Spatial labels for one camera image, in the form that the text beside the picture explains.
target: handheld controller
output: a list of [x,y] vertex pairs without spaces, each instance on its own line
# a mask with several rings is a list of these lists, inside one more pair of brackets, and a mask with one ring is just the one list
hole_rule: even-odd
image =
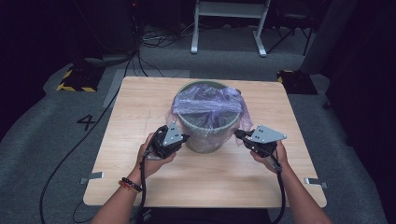
[[181,144],[187,142],[189,137],[189,135],[182,134],[173,121],[169,128],[164,125],[157,130],[143,156],[155,161],[166,159],[181,149]]
[[277,147],[277,140],[286,139],[287,136],[263,125],[250,132],[236,130],[235,136],[244,142],[246,148],[256,152],[260,157],[267,159],[270,164],[280,171],[282,168],[273,155]]

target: metal stand leg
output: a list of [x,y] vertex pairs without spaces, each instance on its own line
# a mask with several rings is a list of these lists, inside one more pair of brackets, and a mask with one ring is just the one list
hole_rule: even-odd
[[253,31],[254,40],[256,41],[257,48],[259,49],[259,54],[262,57],[267,56],[267,52],[265,52],[264,45],[262,44],[261,34],[262,34],[262,27],[264,26],[265,18],[267,17],[270,3],[271,0],[267,0],[265,2],[264,9],[262,10],[262,17],[260,18],[259,29],[257,31]]
[[195,15],[194,15],[194,34],[192,35],[191,53],[196,54],[198,52],[198,23],[199,23],[199,0],[195,3]]
[[308,34],[308,37],[307,37],[307,40],[306,40],[306,44],[305,44],[305,48],[304,48],[304,53],[303,53],[304,56],[305,56],[305,54],[306,54],[306,50],[308,49],[309,40],[311,39],[312,31],[313,31],[312,27],[309,28],[309,34]]

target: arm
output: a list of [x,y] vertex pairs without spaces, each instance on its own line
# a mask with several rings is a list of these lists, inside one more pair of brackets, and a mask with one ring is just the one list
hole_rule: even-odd
[[[282,180],[283,185],[288,195],[290,210],[293,215],[295,223],[332,223],[329,217],[318,206],[317,202],[312,198],[309,192],[305,189],[297,175],[291,169],[286,154],[286,149],[281,141],[277,142],[277,156],[278,161],[282,165]],[[261,158],[257,153],[250,151],[255,161],[263,163],[267,169],[275,172],[273,167],[266,159]]]
[[[151,137],[152,133],[148,136],[146,142],[140,146],[134,169],[127,176],[128,179],[130,179],[138,186],[142,184],[140,179],[139,163],[142,161],[143,152],[146,150]],[[175,156],[176,153],[161,161],[145,160],[146,178],[156,173],[164,164],[171,162]],[[101,207],[91,223],[128,223],[132,209],[134,207],[134,200],[136,199],[136,195],[137,193],[133,190],[127,190],[123,186],[119,186],[114,194]]]

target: metal clip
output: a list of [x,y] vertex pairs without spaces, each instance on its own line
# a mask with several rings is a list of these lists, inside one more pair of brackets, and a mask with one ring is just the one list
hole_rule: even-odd
[[305,184],[309,184],[309,185],[319,185],[323,189],[329,188],[329,186],[327,185],[326,182],[321,182],[319,179],[304,177],[304,182],[305,182]]
[[90,179],[100,179],[103,177],[105,177],[105,173],[103,173],[103,172],[93,173],[93,174],[88,175],[88,178],[81,178],[79,180],[79,184],[87,184]]

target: metal bracket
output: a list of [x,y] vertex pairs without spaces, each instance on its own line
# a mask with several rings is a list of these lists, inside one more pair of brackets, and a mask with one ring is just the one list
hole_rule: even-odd
[[105,173],[103,173],[103,172],[93,173],[93,174],[88,175],[88,178],[81,178],[79,180],[79,184],[87,184],[90,179],[100,179],[103,177],[105,177]]
[[321,182],[319,179],[304,177],[304,182],[305,182],[305,184],[309,184],[309,185],[319,185],[323,189],[329,188],[329,186],[327,185],[326,182]]
[[283,140],[286,138],[287,136],[285,134],[279,133],[275,130],[272,130],[260,124],[259,126],[257,126],[256,130],[254,130],[254,133],[251,135],[251,141],[257,143],[275,142],[277,140]]
[[183,140],[183,136],[181,135],[181,132],[178,130],[176,123],[172,121],[172,123],[169,125],[166,136],[163,139],[163,145],[168,146],[181,140]]

